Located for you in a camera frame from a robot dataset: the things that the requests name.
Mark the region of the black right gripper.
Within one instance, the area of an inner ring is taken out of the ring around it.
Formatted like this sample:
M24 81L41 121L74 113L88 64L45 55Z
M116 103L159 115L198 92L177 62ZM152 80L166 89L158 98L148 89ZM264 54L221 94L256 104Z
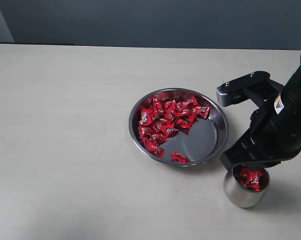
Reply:
M249 128L251 138L241 136L220 155L227 171L238 165L251 170L272 168L295 157L301 151L301 103L284 103L282 99L266 102L252 114ZM257 158L251 139L269 159Z

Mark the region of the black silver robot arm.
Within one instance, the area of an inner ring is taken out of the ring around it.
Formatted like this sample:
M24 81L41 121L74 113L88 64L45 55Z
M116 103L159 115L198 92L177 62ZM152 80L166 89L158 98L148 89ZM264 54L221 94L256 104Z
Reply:
M285 85L255 71L217 87L223 107L251 100L258 109L248 130L221 154L227 170L239 165L271 168L296 157L301 151L301 54L300 65Z

